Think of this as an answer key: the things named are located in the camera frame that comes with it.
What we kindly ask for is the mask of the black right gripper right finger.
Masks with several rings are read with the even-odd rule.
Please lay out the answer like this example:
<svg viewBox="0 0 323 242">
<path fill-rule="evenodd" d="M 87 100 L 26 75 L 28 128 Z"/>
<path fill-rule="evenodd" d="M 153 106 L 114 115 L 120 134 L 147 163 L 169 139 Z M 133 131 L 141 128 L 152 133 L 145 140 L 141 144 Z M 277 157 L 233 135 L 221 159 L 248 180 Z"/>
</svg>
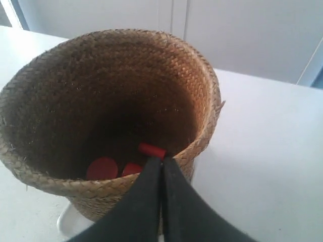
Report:
<svg viewBox="0 0 323 242">
<path fill-rule="evenodd" d="M 162 174 L 164 241 L 252 241 L 201 198 L 174 159 L 163 160 Z"/>
</svg>

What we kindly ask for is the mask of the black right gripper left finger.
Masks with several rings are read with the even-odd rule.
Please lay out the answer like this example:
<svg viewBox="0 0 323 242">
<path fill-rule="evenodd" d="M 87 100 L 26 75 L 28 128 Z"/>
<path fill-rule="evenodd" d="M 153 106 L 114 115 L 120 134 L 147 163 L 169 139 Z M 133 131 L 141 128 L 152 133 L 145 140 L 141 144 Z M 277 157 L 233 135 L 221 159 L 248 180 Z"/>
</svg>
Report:
<svg viewBox="0 0 323 242">
<path fill-rule="evenodd" d="M 116 206 L 69 241 L 158 241 L 161 170 L 162 161 L 149 158 Z"/>
</svg>

